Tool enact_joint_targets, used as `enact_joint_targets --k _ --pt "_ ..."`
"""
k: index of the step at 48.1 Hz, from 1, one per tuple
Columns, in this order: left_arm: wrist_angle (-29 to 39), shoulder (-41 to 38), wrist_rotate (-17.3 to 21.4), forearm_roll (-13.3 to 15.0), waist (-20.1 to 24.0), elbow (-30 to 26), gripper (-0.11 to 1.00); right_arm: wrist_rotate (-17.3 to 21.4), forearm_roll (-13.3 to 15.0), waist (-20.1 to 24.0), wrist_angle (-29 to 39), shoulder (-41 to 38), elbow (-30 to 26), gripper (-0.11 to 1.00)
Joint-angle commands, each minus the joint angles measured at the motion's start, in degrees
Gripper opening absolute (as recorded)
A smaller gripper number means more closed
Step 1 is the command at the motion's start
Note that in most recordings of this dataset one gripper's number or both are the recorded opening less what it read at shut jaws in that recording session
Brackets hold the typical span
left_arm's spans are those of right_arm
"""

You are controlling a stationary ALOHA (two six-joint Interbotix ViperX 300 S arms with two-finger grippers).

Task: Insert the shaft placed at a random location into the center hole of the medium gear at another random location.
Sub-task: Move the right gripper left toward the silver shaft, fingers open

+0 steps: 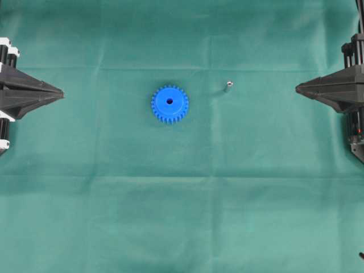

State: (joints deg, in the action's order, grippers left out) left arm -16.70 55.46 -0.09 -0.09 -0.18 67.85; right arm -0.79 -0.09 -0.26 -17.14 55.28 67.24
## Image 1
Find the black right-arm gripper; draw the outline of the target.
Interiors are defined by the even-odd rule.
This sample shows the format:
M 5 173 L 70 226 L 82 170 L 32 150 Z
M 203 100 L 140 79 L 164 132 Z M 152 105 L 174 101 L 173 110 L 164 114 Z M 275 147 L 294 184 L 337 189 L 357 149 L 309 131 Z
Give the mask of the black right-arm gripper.
M 363 161 L 363 34 L 355 34 L 351 42 L 342 46 L 345 69 L 314 78 L 296 87 L 296 93 L 323 103 L 337 113 L 345 114 L 348 128 L 348 141 L 351 153 Z M 330 86 L 349 86 L 349 99 L 329 98 L 312 92 Z

